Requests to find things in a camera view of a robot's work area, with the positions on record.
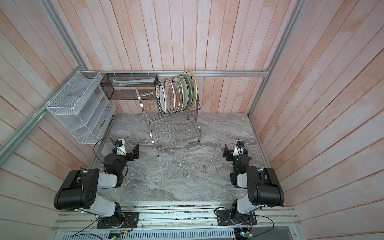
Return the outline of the white plate dark green rim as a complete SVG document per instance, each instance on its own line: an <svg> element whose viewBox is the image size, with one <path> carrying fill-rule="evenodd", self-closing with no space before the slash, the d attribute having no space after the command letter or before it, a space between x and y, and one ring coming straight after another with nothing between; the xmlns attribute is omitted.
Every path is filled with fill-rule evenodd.
<svg viewBox="0 0 384 240"><path fill-rule="evenodd" d="M156 98L157 106L162 117L166 115L166 95L163 83L159 80L156 82Z"/></svg>

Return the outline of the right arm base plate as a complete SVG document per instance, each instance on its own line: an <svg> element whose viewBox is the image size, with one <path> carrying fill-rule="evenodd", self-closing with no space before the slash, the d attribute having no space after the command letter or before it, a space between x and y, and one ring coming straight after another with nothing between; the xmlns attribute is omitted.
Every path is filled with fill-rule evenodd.
<svg viewBox="0 0 384 240"><path fill-rule="evenodd" d="M220 208L214 210L219 226L232 225L257 225L257 219L254 215L239 214L236 211Z"/></svg>

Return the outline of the star pattern orange rim plate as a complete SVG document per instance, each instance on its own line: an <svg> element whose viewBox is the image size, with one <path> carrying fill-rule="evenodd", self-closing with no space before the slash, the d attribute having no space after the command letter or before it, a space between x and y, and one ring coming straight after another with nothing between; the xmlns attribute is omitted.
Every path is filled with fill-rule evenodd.
<svg viewBox="0 0 384 240"><path fill-rule="evenodd" d="M192 106L190 108L190 110L191 110L197 104L197 98L198 98L197 82L196 82L196 79L194 77L194 74L190 70L185 70L183 72L183 74L187 74L189 76L189 79L190 79L190 82L191 82L191 85L192 85L192 89L193 89L193 100L192 100Z"/></svg>

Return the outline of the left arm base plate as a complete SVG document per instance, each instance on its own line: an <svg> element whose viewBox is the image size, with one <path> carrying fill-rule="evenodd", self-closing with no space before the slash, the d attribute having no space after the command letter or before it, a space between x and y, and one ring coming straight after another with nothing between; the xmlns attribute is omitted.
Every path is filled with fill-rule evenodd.
<svg viewBox="0 0 384 240"><path fill-rule="evenodd" d="M98 221L97 229L112 229L126 227L134 229L138 225L139 212L122 212L109 218L101 218Z"/></svg>

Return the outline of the cream floral plate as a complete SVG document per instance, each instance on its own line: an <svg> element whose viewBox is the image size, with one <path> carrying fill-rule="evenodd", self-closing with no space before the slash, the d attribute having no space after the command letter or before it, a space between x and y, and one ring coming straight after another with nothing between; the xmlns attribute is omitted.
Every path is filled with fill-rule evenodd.
<svg viewBox="0 0 384 240"><path fill-rule="evenodd" d="M186 82L186 79L184 78L183 75L178 76L182 88L183 88L183 111L187 109L188 101L189 101L189 90L188 90L188 85Z"/></svg>

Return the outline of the white plate green outline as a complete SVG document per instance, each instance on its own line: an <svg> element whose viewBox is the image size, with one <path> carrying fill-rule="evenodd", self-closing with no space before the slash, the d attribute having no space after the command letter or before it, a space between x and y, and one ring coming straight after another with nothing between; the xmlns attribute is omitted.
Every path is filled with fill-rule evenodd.
<svg viewBox="0 0 384 240"><path fill-rule="evenodd" d="M172 80L175 89L175 113L181 112L183 108L183 90L182 85L178 77L174 77Z"/></svg>

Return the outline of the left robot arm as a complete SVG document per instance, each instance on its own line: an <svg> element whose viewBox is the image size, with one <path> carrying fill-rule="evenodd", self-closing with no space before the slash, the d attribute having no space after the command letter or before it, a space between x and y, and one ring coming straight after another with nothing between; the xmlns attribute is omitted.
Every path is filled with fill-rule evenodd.
<svg viewBox="0 0 384 240"><path fill-rule="evenodd" d="M134 229L138 225L138 212L123 212L117 202L106 200L98 195L99 189L121 187L128 168L127 162L139 158L139 145L131 153L124 146L115 145L115 150L105 157L103 173L99 169L70 171L59 188L54 207L57 210L85 212L97 216L98 229Z"/></svg>

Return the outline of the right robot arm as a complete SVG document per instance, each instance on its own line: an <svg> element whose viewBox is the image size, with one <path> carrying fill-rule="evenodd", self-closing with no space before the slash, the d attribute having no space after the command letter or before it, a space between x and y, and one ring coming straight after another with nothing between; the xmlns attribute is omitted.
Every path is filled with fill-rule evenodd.
<svg viewBox="0 0 384 240"><path fill-rule="evenodd" d="M250 166L252 157L248 152L242 141L236 143L234 150L224 146L223 157L233 165L231 184L247 190L247 194L236 199L231 206L230 219L236 225L250 221L251 213L257 209L281 207L284 204L284 193L275 170Z"/></svg>

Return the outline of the mint green flower plate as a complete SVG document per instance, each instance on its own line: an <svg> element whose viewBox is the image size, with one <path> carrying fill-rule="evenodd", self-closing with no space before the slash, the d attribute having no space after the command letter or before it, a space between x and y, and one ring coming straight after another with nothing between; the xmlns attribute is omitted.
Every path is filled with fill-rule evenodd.
<svg viewBox="0 0 384 240"><path fill-rule="evenodd" d="M184 77L186 83L187 83L187 89L188 89L188 103L187 103L187 107L186 107L186 110L189 110L192 106L192 100L193 100L193 89L192 89L192 85L191 85L191 82L190 82L190 79L189 79L189 76L187 74L182 74L182 76Z"/></svg>

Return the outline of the orange sunburst plate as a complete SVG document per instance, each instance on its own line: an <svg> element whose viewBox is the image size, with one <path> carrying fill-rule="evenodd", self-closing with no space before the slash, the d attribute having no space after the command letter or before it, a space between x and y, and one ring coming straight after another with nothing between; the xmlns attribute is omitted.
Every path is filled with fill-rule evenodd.
<svg viewBox="0 0 384 240"><path fill-rule="evenodd" d="M170 79L165 79L165 90L167 97L167 112L171 115L175 111L175 89Z"/></svg>
<svg viewBox="0 0 384 240"><path fill-rule="evenodd" d="M180 88L178 83L172 82L172 86L169 87L169 100L172 113L175 114L179 111L180 108Z"/></svg>

